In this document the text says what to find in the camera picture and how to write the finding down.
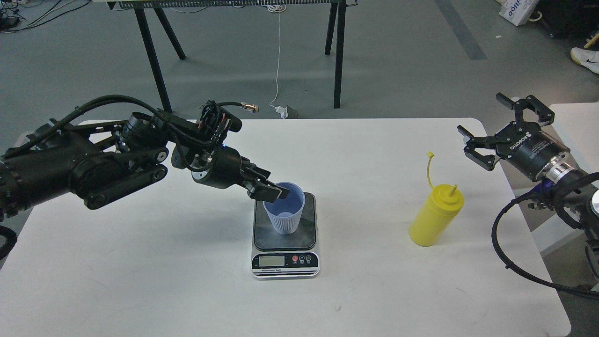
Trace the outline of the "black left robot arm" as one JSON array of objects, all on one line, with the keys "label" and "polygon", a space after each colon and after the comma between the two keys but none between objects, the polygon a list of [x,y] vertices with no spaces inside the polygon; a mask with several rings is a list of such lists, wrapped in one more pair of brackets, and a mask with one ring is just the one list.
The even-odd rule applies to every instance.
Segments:
[{"label": "black left robot arm", "polygon": [[64,119],[51,119],[20,147],[1,156],[1,219],[73,193],[91,210],[161,181],[170,157],[175,168],[192,173],[201,185],[242,186],[257,201],[284,200],[289,188],[268,180],[270,172],[225,146],[242,121],[227,111],[256,105],[206,102],[196,122],[155,109],[137,98],[105,95]]}]

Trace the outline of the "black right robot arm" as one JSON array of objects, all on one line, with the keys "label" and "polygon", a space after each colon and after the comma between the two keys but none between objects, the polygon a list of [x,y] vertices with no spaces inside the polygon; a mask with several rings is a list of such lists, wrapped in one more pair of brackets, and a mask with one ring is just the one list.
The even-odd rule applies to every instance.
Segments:
[{"label": "black right robot arm", "polygon": [[496,99],[515,113],[515,119],[494,136],[476,137],[459,125],[464,154],[487,171],[505,160],[536,186],[511,200],[496,216],[491,229],[493,248],[505,268],[529,281],[557,292],[597,300],[598,292],[563,286],[535,277],[518,267],[503,252],[498,225],[504,214],[524,201],[533,209],[548,209],[572,229],[586,235],[585,255],[594,277],[598,276],[598,173],[587,173],[568,162],[570,149],[543,130],[554,122],[555,113],[533,95],[512,100],[502,93]]}]

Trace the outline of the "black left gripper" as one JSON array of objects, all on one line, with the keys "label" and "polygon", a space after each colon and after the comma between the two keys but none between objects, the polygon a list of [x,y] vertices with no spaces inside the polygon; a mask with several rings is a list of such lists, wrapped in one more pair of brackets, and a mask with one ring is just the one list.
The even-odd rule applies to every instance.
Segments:
[{"label": "black left gripper", "polygon": [[192,172],[192,179],[198,184],[218,189],[242,186],[248,196],[257,201],[274,203],[278,199],[284,200],[290,190],[269,181],[270,174],[234,148],[221,147],[212,156],[207,169]]}]

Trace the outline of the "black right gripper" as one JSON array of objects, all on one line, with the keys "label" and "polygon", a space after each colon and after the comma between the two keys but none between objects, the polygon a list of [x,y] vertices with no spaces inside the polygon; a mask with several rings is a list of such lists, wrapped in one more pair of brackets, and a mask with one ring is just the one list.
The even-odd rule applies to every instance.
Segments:
[{"label": "black right gripper", "polygon": [[[551,125],[555,113],[533,95],[513,101],[499,92],[496,99],[515,112],[514,124],[508,124],[494,136],[475,137],[462,125],[458,132],[464,137],[464,154],[486,171],[493,171],[501,158],[515,167],[533,182],[543,179],[545,169],[554,158],[569,156],[570,149],[544,132],[541,126]],[[530,110],[538,117],[537,123],[524,123],[524,110]],[[493,151],[483,155],[477,149]]]}]

